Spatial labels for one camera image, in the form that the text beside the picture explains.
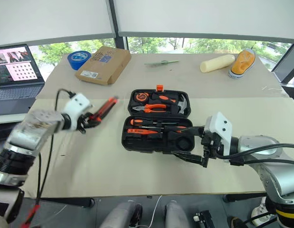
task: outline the tool case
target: tool case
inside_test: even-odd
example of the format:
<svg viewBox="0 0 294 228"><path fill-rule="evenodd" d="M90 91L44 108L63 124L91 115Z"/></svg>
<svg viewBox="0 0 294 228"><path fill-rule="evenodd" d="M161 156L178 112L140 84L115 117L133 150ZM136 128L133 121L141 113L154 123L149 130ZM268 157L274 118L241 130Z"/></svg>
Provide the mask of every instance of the tool case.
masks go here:
<svg viewBox="0 0 294 228"><path fill-rule="evenodd" d="M131 116L124 122L122 134L125 149L164 154L193 150L194 136L181 132L182 127L193 126L187 119L191 109L185 92L163 90L161 85L156 90L136 89L131 93L128 111Z"/></svg>

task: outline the sneaker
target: sneaker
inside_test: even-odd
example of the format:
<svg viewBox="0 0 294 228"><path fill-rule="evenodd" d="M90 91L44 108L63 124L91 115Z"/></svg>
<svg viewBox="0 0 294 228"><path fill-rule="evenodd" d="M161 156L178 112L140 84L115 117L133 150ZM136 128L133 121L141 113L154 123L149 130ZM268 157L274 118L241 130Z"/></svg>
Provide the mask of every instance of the sneaker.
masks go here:
<svg viewBox="0 0 294 228"><path fill-rule="evenodd" d="M251 217L258 216L258 215L261 215L261 214L264 214L264 213L268 212L268 210L266 209L265 201L266 201L266 197L263 197L262 200L261 200L260 206L254 208L252 210ZM257 218L255 220L252 220L252 223L255 226L260 226L263 223L268 222L271 219L272 216L274 216L274 215L266 215L264 217Z"/></svg>
<svg viewBox="0 0 294 228"><path fill-rule="evenodd" d="M245 49L237 56L236 61L229 70L229 76L238 79L255 63L256 54L251 49Z"/></svg>
<svg viewBox="0 0 294 228"><path fill-rule="evenodd" d="M242 220L237 217L228 218L228 224L230 224L230 228L248 228Z"/></svg>

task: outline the white table surface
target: white table surface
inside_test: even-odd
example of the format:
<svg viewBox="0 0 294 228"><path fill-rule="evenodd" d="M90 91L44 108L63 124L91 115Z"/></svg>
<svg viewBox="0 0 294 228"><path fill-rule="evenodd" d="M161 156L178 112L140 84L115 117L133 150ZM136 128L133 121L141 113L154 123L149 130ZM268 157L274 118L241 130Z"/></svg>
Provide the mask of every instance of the white table surface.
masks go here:
<svg viewBox="0 0 294 228"><path fill-rule="evenodd" d="M67 100L60 100L60 109ZM105 100L92 100L96 107ZM281 143L294 143L294 101L291 98L190 98L189 119L194 126L221 111L233 124L233 136L268 135ZM94 197L152 194L212 194L256 192L264 188L249 166L235 167L209 160L208 168L160 152L127 151L121 144L128 100L120 100L101 125L79 132L55 135L50 172L43 197ZM38 99L34 109L52 109L53 99ZM42 154L44 173L49 141ZM285 149L294 158L294 149ZM202 155L200 139L192 153ZM38 160L22 187L36 196Z"/></svg>
<svg viewBox="0 0 294 228"><path fill-rule="evenodd" d="M59 88L84 93L89 99L107 99L118 95L130 98L134 89L155 89L163 84L167 90L181 90L190 98L281 97L288 96L257 57L254 66L241 79L228 76L230 66L202 73L200 63L222 54L132 54L127 67L112 85L98 85L75 77L65 55L48 77L37 99L55 98ZM179 60L158 67L144 63Z"/></svg>

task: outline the yellow foam roll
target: yellow foam roll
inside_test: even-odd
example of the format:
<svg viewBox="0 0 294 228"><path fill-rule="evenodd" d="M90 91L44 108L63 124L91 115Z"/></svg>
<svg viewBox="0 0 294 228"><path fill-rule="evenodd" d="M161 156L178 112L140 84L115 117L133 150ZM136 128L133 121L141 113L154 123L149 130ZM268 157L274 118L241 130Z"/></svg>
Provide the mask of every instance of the yellow foam roll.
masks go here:
<svg viewBox="0 0 294 228"><path fill-rule="evenodd" d="M221 69L227 67L235 61L234 55L228 54L213 58L211 60L204 61L200 64L199 68L202 73L210 72L213 70Z"/></svg>

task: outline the black connector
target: black connector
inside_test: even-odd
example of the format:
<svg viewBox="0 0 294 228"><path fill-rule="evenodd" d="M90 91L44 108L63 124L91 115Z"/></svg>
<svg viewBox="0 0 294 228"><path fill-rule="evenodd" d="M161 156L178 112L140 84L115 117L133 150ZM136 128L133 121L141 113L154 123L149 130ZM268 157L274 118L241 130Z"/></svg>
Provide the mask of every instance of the black connector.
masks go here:
<svg viewBox="0 0 294 228"><path fill-rule="evenodd" d="M236 166L244 166L244 158L233 158L229 160L230 165L236 165Z"/></svg>
<svg viewBox="0 0 294 228"><path fill-rule="evenodd" d="M71 91L68 92L70 99L72 99L73 96L76 95L76 93L72 93Z"/></svg>

